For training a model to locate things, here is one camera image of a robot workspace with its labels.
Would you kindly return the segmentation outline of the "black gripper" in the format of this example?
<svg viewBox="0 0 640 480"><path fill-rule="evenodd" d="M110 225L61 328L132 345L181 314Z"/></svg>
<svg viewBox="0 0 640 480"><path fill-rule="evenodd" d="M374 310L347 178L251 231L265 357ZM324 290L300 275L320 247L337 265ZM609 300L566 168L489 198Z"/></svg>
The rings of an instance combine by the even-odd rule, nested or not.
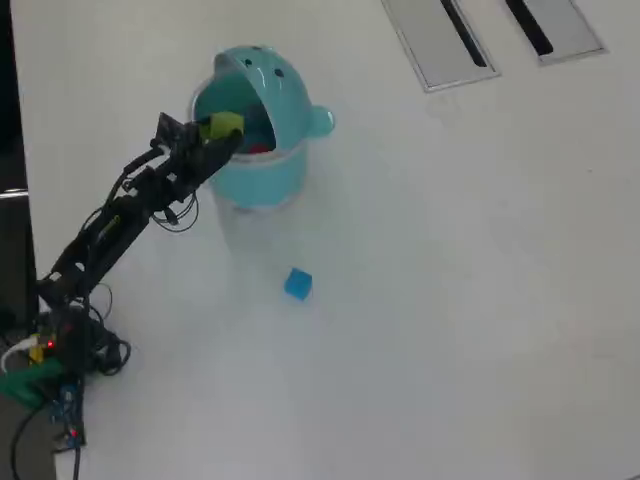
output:
<svg viewBox="0 0 640 480"><path fill-rule="evenodd" d="M186 198L209 177L224 167L243 143L243 133L232 130L227 136L210 140L211 119L193 121L197 128L195 140L171 141L156 134L153 147L164 147L168 157L153 167L149 184L153 198Z"/></svg>

